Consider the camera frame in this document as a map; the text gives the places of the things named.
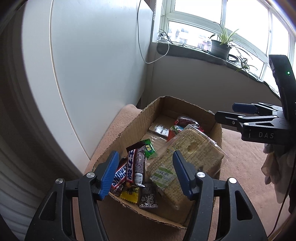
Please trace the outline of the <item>cracker pack clear wrapper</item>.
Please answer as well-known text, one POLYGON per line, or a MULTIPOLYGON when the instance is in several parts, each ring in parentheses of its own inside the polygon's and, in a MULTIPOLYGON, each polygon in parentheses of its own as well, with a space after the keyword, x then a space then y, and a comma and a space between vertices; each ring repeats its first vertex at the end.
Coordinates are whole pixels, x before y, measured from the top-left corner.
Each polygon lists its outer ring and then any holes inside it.
POLYGON ((161 196, 175 209, 185 206, 185 197, 198 191, 190 179, 197 172, 213 177, 227 154, 193 125, 187 125, 145 164, 146 175, 161 196))

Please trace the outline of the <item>dried fruit red clear packet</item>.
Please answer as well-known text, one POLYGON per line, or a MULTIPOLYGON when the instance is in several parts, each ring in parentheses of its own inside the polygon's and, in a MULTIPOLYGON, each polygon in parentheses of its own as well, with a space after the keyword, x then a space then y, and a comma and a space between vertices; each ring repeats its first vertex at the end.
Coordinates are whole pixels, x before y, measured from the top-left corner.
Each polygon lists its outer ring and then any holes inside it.
POLYGON ((183 128, 185 128, 187 125, 193 125, 197 127, 197 129, 200 130, 201 132, 204 132, 203 128, 199 125, 199 123, 196 120, 187 116, 177 117, 176 121, 174 122, 174 125, 177 125, 183 128))

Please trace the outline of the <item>black candy packet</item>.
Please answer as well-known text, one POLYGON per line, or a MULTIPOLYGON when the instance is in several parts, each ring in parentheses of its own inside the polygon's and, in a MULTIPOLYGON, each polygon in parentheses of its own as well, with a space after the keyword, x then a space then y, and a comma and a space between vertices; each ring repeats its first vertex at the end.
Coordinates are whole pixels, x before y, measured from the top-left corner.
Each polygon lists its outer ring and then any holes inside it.
POLYGON ((156 197, 156 192, 154 185, 152 183, 146 183, 145 187, 142 189, 139 208, 141 209, 154 209, 158 208, 158 201, 156 197))

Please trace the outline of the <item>light green candy packet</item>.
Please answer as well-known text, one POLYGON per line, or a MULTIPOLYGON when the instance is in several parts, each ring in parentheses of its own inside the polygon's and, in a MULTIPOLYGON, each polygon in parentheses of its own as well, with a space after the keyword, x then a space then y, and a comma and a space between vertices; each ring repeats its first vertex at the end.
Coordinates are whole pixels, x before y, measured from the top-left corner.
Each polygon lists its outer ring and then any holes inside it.
POLYGON ((141 142, 144 145, 144 155, 148 159, 151 155, 153 155, 156 152, 156 150, 149 138, 141 140, 141 142))

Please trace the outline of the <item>Chinese Snickers bar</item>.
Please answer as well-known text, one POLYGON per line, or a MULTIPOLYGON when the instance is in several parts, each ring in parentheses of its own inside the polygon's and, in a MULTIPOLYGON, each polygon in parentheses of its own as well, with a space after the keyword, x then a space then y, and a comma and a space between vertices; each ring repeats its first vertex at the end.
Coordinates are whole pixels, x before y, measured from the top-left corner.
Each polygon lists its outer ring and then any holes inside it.
POLYGON ((144 142, 137 142, 126 148, 127 167, 126 183, 128 187, 144 188, 145 146, 144 142))

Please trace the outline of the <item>yellow candy packet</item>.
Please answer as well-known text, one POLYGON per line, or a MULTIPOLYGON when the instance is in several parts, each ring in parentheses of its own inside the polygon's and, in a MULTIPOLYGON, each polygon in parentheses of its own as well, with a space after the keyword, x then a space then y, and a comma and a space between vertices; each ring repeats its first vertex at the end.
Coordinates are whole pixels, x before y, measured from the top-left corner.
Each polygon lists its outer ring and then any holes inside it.
POLYGON ((119 197, 123 200, 136 204, 138 203, 138 199, 139 199, 139 187, 125 186, 119 197))

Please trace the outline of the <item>brown Snickers bar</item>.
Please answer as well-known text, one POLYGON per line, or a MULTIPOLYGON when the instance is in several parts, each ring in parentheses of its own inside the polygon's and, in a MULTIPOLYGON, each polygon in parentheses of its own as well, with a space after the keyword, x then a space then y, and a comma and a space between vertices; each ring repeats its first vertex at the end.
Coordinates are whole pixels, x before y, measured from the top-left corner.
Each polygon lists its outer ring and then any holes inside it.
POLYGON ((115 172, 113 181, 111 183, 110 192, 119 197, 126 182, 127 157, 120 160, 118 168, 115 172))

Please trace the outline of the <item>yellow ball candy green wrapper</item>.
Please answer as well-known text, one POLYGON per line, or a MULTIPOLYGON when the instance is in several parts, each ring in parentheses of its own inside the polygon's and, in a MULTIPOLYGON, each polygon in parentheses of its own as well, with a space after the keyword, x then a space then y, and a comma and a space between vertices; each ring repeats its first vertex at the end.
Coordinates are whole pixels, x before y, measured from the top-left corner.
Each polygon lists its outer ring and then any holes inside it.
POLYGON ((169 129, 169 134, 167 138, 167 142, 171 140, 174 136, 176 136, 179 132, 181 132, 184 128, 182 126, 173 125, 169 129))

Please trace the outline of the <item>brown cardboard box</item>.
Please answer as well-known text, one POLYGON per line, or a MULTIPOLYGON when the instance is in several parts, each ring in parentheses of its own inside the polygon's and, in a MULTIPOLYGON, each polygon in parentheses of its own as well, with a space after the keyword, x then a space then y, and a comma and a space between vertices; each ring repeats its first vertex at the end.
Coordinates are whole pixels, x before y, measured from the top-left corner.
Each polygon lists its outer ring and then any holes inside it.
POLYGON ((93 164, 96 168, 107 160, 111 151, 118 151, 121 157, 127 156, 126 148, 140 139, 150 139, 156 152, 148 158, 145 165, 146 178, 156 181, 157 208, 141 209, 137 204, 110 194, 124 208, 155 222, 186 229, 189 224, 193 202, 184 196, 177 180, 172 163, 173 152, 179 150, 187 162, 197 170, 218 179, 220 168, 227 155, 221 148, 222 128, 215 121, 214 114, 184 100, 162 96, 151 102, 133 121, 118 135, 93 164), (179 116, 196 120, 203 128, 200 132, 187 128, 171 140, 160 137, 154 129, 159 123, 167 128, 174 125, 179 116))

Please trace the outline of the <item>white cloth glove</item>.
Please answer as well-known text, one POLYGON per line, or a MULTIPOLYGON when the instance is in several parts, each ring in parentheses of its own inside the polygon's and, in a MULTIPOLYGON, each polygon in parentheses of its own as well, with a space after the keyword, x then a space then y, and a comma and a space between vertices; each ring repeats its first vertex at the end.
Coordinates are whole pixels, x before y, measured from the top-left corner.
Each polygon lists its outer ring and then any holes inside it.
POLYGON ((283 203, 295 161, 295 147, 286 150, 285 146, 265 144, 263 152, 267 154, 261 171, 266 185, 273 184, 277 203, 283 203))

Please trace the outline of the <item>small spider plant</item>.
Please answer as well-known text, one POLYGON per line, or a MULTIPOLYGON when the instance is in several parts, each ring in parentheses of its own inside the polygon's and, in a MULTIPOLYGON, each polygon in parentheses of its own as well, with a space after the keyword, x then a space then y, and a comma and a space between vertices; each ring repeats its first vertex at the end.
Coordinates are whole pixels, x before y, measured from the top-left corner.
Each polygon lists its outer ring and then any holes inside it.
POLYGON ((258 68, 253 57, 247 52, 237 52, 237 61, 235 62, 235 64, 237 65, 237 69, 235 70, 235 72, 243 72, 246 73, 247 76, 250 74, 257 76, 258 68))

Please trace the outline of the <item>potted spider plant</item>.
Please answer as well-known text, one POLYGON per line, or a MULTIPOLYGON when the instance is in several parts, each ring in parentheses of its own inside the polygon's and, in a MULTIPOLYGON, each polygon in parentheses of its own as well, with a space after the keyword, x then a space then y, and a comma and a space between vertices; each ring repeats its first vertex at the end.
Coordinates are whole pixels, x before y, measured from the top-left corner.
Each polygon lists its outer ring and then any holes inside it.
POLYGON ((229 33, 223 24, 218 24, 218 27, 219 33, 212 34, 209 38, 211 40, 210 54, 227 60, 231 49, 230 43, 235 39, 238 29, 229 33))

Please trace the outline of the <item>white cabinet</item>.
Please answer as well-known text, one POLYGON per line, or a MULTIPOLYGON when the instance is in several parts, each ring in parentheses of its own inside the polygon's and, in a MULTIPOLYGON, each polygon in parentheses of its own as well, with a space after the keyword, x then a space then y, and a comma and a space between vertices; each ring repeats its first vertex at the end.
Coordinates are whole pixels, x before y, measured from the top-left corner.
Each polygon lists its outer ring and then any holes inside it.
POLYGON ((33 100, 80 173, 118 112, 137 104, 151 42, 145 1, 28 1, 22 54, 33 100))

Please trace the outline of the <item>white window frame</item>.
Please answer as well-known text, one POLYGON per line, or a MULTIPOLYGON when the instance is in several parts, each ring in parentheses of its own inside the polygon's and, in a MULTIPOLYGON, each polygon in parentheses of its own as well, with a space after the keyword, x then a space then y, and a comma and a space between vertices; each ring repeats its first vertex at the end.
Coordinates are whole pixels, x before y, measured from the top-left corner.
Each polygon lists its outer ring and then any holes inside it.
POLYGON ((276 1, 156 1, 156 35, 170 44, 209 53, 212 34, 223 24, 231 33, 231 61, 247 52, 256 62, 257 76, 278 94, 269 65, 270 55, 285 55, 295 68, 295 24, 276 1))

